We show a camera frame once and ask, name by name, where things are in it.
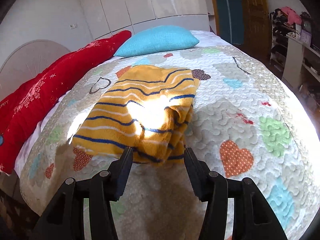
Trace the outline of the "yellow striped knit sweater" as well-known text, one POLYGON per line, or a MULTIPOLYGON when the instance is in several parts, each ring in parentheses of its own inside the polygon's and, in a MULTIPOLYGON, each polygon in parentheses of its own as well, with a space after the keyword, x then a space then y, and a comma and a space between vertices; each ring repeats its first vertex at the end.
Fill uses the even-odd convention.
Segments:
POLYGON ((119 158, 130 147, 136 163, 180 163, 199 85, 188 68, 130 68, 73 135, 74 149, 119 158))

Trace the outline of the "patchwork heart quilt bedspread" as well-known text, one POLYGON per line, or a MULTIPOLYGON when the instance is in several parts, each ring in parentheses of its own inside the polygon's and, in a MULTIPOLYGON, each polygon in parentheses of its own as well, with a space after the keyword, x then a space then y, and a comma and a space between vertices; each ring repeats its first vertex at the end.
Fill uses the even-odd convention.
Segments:
MULTIPOLYGON (((114 158, 74 151, 71 139, 107 89, 143 64, 193 71, 201 83, 186 145, 226 178, 251 178, 288 239, 306 236, 319 209, 316 129, 295 94, 233 46, 110 60, 87 72, 52 109, 21 172, 29 207, 41 215, 65 179, 108 168, 114 158)), ((183 164, 133 164, 124 195, 111 207, 120 239, 197 239, 206 203, 194 196, 183 164)))

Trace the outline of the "red patterned blanket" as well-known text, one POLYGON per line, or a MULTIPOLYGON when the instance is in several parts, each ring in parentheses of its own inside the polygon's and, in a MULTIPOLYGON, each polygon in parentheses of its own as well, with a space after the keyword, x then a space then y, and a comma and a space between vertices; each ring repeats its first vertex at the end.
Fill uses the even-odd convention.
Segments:
POLYGON ((1 101, 1 172, 12 173, 23 144, 58 99, 131 36, 129 30, 120 31, 68 53, 1 101))

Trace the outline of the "cluttered white shelf unit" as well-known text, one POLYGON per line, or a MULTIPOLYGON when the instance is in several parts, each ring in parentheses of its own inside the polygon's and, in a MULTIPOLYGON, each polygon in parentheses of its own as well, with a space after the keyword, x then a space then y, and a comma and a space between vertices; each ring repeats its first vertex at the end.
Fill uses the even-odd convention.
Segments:
POLYGON ((319 101, 319 48, 312 42, 308 46, 300 41, 302 29, 314 38, 313 20, 307 12, 299 16, 301 25, 289 25, 281 8, 270 13, 272 43, 268 68, 294 93, 319 101))

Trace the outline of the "white round headboard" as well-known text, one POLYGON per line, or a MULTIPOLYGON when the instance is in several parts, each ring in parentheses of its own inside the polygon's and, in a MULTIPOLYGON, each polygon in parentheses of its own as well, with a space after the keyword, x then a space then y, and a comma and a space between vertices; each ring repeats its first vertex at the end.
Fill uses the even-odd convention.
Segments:
POLYGON ((69 52, 65 46, 50 40, 34 40, 18 47, 1 67, 1 99, 69 52))

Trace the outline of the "brown wooden door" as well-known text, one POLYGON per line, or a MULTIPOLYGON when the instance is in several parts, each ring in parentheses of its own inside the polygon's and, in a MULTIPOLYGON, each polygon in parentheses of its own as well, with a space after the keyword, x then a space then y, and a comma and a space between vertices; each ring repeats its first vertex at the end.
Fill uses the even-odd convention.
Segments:
POLYGON ((266 0, 212 0, 217 35, 249 56, 265 61, 271 49, 266 0))

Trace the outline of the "purple alarm clock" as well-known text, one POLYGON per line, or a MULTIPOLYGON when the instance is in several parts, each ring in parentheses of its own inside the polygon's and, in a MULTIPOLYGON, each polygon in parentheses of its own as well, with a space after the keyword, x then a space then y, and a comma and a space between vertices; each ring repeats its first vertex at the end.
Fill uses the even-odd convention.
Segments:
POLYGON ((310 46, 311 40, 312 40, 312 35, 309 32, 302 29, 301 35, 300 35, 300 41, 310 46))

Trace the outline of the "turquoise knit pillow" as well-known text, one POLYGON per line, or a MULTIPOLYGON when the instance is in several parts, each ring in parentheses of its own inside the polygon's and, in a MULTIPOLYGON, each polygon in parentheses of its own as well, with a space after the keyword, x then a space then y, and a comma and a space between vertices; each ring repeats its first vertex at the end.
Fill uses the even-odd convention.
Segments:
POLYGON ((189 49, 200 41, 187 29, 175 25, 161 25, 133 35, 114 56, 134 57, 163 51, 189 49))

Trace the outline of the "pink garment on shelf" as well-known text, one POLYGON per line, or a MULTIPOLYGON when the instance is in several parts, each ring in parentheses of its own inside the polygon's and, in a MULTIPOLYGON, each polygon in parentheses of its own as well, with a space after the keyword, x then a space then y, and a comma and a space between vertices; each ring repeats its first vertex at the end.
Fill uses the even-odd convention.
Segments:
POLYGON ((287 22, 289 25, 301 25, 302 18, 290 7, 282 7, 281 11, 287 15, 287 22))

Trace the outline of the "white glossy wardrobe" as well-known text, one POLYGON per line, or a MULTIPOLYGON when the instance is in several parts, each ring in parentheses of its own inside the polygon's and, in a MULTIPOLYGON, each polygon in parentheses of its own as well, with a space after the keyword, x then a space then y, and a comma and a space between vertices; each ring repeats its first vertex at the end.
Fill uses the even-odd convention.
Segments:
POLYGON ((159 25, 209 30, 206 0, 80 0, 92 37, 139 33, 159 25))

